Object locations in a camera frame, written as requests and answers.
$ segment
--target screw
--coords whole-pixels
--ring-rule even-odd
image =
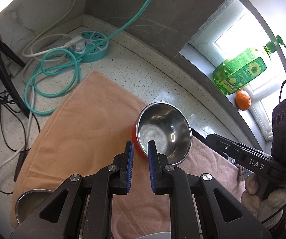
[[[71,176],[70,176],[70,180],[72,181],[72,182],[76,182],[76,181],[78,181],[80,179],[80,176],[78,175],[78,174],[72,174]]]
[[[204,173],[202,175],[203,180],[210,181],[213,177],[209,173]]]
[[[173,165],[171,165],[171,164],[167,164],[167,165],[165,165],[165,170],[167,170],[167,171],[172,171],[172,170],[174,170],[174,166]]]
[[[107,167],[107,169],[110,171],[110,172],[113,172],[113,171],[116,171],[117,170],[117,166],[114,165],[114,164],[111,164]]]

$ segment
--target stainless steel bowl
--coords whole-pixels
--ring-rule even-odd
[[[157,152],[168,162],[180,164],[192,146],[192,131],[182,112],[172,104],[155,102],[147,105],[136,122],[136,139],[147,156],[147,144],[155,141]]]
[[[18,223],[21,224],[51,193],[52,191],[48,190],[31,190],[22,194],[16,201]]]

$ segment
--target window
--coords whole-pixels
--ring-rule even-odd
[[[234,0],[224,8],[190,44],[202,53],[215,67],[228,58],[234,58],[247,48],[264,50],[262,45],[270,41],[262,26],[240,1]],[[286,74],[281,60],[274,52],[263,57],[267,69],[252,80],[246,90],[252,100],[250,111],[266,140],[273,138],[272,110],[278,104],[281,84]],[[286,99],[286,86],[282,99]]]

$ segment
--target window sill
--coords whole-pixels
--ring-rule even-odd
[[[235,94],[223,95],[212,82],[212,72],[215,67],[194,47],[186,44],[174,58],[184,71],[202,85],[233,118],[252,145],[265,151],[266,141],[250,111],[241,111],[235,105]]]

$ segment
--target window pane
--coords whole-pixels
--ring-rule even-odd
[[[261,103],[266,111],[270,123],[273,121],[273,109],[278,105],[280,91],[281,90],[279,89],[277,92],[274,92],[273,94],[261,100]],[[286,84],[281,93],[281,101],[283,99],[286,99]]]
[[[239,21],[220,36],[215,41],[215,44],[219,46],[229,58],[234,58],[250,47],[263,51],[262,46],[268,41],[270,41],[270,39],[262,26],[251,12],[247,12]],[[282,80],[286,79],[286,74],[277,52],[271,54],[270,57],[269,59],[266,55],[263,58],[267,69],[250,82],[250,86],[253,90],[268,83],[276,76],[280,75]]]

